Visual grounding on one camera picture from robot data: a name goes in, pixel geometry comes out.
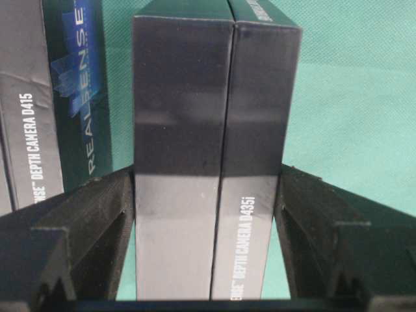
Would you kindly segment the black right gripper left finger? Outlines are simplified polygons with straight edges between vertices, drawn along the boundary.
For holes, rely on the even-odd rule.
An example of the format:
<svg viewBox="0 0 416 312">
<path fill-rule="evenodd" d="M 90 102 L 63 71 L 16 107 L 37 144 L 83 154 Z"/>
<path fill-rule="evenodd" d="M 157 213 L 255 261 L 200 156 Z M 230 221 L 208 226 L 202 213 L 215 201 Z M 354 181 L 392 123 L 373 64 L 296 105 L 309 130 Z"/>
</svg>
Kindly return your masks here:
<svg viewBox="0 0 416 312">
<path fill-rule="evenodd" d="M 1 217 L 1 310 L 114 300 L 134 220 L 130 168 Z"/>
</svg>

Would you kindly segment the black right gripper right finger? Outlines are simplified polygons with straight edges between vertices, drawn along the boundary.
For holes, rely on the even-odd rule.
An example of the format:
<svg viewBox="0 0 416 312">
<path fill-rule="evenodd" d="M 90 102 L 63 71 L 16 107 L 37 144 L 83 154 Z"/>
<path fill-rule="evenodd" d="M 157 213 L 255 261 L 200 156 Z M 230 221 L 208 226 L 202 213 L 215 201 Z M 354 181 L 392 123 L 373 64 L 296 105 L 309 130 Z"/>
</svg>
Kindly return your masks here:
<svg viewBox="0 0 416 312">
<path fill-rule="evenodd" d="M 274 216 L 291 298 L 415 310 L 415 217 L 283 165 Z"/>
</svg>

